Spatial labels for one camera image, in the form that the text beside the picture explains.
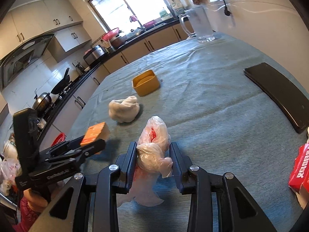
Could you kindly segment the left hand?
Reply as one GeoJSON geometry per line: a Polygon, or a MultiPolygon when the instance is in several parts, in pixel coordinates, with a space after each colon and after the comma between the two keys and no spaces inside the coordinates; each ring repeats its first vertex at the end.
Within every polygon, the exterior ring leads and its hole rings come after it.
{"type": "Polygon", "coordinates": [[[42,213],[49,204],[46,199],[31,189],[24,190],[24,197],[26,198],[30,209],[37,213],[42,213]]]}

